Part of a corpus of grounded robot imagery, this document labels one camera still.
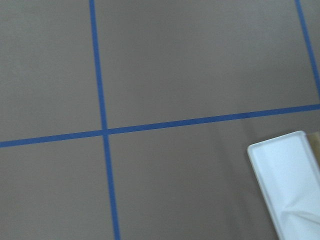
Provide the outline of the white rectangular tray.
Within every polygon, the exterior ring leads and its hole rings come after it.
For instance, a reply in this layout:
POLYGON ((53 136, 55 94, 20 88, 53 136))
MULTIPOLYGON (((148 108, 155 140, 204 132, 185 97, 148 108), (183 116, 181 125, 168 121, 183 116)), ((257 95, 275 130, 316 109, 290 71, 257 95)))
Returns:
POLYGON ((247 153, 280 240, 320 238, 320 167, 300 130, 251 144, 247 153))

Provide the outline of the wooden chopstick on tray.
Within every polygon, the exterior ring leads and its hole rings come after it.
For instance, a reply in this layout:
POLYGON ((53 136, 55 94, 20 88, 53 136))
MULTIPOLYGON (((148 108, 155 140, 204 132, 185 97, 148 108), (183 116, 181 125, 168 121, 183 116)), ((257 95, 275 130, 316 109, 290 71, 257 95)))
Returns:
POLYGON ((320 165, 320 132, 317 131, 307 134, 307 139, 311 146, 314 157, 318 165, 320 165))

